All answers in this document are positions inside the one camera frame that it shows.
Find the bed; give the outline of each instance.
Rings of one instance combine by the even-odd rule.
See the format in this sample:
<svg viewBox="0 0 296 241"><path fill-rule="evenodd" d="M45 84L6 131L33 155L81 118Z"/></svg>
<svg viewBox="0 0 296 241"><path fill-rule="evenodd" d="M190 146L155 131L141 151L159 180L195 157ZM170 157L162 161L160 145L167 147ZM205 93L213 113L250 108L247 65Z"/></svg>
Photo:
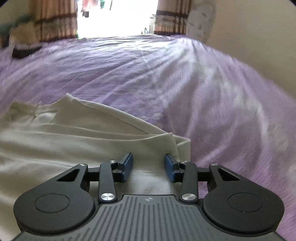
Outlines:
<svg viewBox="0 0 296 241"><path fill-rule="evenodd" d="M198 166L220 163L279 195L277 231L296 237L296 102L251 67L184 36L68 39L21 60L1 50L0 115L66 93L190 138Z"/></svg>

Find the striped curtain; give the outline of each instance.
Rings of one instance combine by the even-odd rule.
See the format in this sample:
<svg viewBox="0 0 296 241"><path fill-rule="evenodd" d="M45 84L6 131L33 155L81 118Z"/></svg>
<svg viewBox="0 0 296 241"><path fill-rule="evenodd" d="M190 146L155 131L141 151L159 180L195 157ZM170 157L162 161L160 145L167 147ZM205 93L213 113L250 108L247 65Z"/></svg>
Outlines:
<svg viewBox="0 0 296 241"><path fill-rule="evenodd" d="M192 0L158 0L154 34L185 34Z"/></svg>
<svg viewBox="0 0 296 241"><path fill-rule="evenodd" d="M77 0L31 0L41 42L77 38Z"/></svg>

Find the beige wall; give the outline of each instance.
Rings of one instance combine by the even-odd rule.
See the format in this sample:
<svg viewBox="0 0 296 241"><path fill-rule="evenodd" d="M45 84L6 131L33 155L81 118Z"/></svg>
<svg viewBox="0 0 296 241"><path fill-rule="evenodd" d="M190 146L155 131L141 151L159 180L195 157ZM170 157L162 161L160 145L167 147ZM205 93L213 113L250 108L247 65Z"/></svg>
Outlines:
<svg viewBox="0 0 296 241"><path fill-rule="evenodd" d="M289 0L212 0L207 45L253 66L296 97L296 6Z"/></svg>
<svg viewBox="0 0 296 241"><path fill-rule="evenodd" d="M13 23L19 17L29 13L29 0L8 0L0 8L0 24Z"/></svg>

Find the white cloth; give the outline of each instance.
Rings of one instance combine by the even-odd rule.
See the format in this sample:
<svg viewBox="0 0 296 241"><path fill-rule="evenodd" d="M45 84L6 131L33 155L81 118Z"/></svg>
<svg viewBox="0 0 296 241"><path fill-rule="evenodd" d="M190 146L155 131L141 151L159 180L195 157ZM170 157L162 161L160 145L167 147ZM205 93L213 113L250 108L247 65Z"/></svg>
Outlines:
<svg viewBox="0 0 296 241"><path fill-rule="evenodd" d="M78 163L98 167L133 153L127 183L116 184L122 194L174 194L163 167L170 153L190 160L190 140L114 108L67 94L52 105L13 103L0 120L0 239L20 231L13 214L15 200L25 191ZM95 195L97 184L91 186Z"/></svg>

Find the ribbed plastic surface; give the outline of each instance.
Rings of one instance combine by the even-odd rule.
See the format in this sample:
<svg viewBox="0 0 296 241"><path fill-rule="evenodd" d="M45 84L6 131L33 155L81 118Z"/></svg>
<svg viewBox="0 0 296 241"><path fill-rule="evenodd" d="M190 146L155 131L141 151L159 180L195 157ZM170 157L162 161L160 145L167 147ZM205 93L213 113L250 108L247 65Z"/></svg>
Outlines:
<svg viewBox="0 0 296 241"><path fill-rule="evenodd" d="M282 241L276 233L237 237L224 233L202 216L199 208L174 196L124 195L102 205L93 219L72 232L51 237L22 233L15 241Z"/></svg>

